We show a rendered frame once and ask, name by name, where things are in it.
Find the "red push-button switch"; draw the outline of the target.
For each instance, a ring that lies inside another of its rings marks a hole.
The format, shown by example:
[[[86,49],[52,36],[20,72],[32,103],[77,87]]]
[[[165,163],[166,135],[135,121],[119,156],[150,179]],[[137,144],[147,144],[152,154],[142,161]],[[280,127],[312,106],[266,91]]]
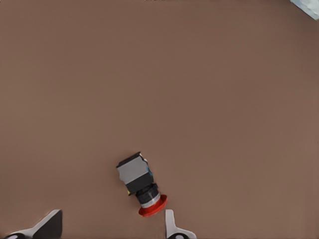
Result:
[[[139,204],[139,215],[150,217],[167,204],[167,195],[161,194],[154,181],[148,161],[137,152],[120,161],[116,166],[120,180],[125,184],[128,195],[134,195]]]

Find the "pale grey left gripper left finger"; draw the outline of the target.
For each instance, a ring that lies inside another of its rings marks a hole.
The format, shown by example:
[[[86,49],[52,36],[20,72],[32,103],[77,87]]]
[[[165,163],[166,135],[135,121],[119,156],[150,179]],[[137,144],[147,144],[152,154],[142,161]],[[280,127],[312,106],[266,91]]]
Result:
[[[35,226],[13,232],[2,239],[61,239],[63,232],[63,211],[55,209]]]

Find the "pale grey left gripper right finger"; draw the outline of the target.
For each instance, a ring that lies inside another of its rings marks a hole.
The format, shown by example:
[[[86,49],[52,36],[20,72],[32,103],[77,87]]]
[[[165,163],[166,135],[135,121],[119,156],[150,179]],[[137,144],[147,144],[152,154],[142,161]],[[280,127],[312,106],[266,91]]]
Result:
[[[176,226],[172,209],[165,210],[165,238],[166,239],[197,239],[195,233]]]

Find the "pale blue tray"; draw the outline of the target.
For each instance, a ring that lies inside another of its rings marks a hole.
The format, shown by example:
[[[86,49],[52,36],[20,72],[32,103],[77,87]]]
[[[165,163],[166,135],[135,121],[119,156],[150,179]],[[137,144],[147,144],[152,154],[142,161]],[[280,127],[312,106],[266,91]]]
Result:
[[[314,20],[319,20],[319,0],[290,0]]]

